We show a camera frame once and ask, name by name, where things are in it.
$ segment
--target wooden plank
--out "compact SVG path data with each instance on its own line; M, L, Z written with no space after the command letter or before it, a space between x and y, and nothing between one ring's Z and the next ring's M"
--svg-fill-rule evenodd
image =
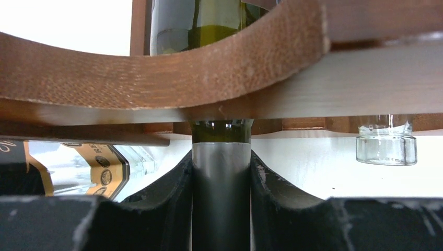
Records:
M152 57L76 52L0 32L0 106L169 109L239 97L317 62L328 48L323 23L316 1L284 1L235 36Z
M145 31L146 28L150 26L150 23L146 23L146 18L150 20L150 13L146 12L148 1L149 0L132 1L130 56L144 55L146 41Z
M442 0L322 0L333 43L443 30Z
M189 108L97 109L2 100L0 119L81 125L441 113L441 55L443 44L330 53L271 87Z
M168 146L169 140L145 134L141 124L43 127L0 122L0 138L55 142Z

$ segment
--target clear glass bottle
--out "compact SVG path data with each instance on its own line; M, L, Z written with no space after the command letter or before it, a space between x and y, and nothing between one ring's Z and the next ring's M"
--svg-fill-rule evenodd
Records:
M28 145L29 154L49 172L55 196L100 194L113 199L129 180L136 182L158 168L141 146L94 144L98 149L108 150L94 155L92 144L31 141ZM117 155L121 159L119 162L115 161ZM102 174L99 182L95 173Z

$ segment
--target bottle in rack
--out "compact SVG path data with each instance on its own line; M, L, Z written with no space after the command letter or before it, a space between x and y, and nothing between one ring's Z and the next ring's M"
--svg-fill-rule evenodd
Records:
M150 54L209 45L234 35L265 13L267 10L241 0L154 0ZM192 249L248 250L253 120L190 123L194 163Z

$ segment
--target black wavy support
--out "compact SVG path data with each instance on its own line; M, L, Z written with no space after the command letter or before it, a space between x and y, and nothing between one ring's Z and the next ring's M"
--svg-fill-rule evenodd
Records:
M322 201L252 153L255 250L443 250L443 200L332 198Z
M0 250L188 250L192 160L115 203L98 196L0 196Z

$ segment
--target bottle neck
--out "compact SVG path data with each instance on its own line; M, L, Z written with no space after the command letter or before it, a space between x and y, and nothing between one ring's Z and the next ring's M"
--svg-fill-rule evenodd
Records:
M253 119L191 122L192 143L251 143Z

